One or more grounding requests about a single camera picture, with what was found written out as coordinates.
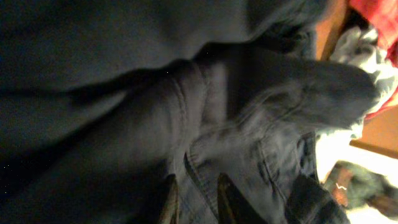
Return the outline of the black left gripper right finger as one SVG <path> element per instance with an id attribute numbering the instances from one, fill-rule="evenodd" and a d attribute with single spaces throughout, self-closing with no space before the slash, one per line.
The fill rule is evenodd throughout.
<path id="1" fill-rule="evenodd" d="M 225 173 L 218 177 L 217 202 L 219 224 L 267 224 Z"/>

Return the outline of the navy blue shorts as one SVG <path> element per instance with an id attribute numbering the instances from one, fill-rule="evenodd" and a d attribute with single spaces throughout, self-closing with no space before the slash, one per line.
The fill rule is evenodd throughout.
<path id="1" fill-rule="evenodd" d="M 225 173 L 267 223 L 348 223 L 315 133 L 377 91 L 315 58 L 330 1 L 2 1 L 1 222 L 218 223 Z"/>

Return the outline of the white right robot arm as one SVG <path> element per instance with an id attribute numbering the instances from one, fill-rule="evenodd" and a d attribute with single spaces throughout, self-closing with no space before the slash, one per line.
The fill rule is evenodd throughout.
<path id="1" fill-rule="evenodd" d="M 343 134 L 319 135 L 321 183 L 351 223 L 397 223 L 397 159 L 349 145 Z"/>

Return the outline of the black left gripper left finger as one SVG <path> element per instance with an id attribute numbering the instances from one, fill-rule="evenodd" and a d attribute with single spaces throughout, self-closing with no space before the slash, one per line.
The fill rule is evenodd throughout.
<path id="1" fill-rule="evenodd" d="M 177 224 L 179 219 L 178 183 L 175 175 L 169 175 L 162 184 L 158 224 Z"/>

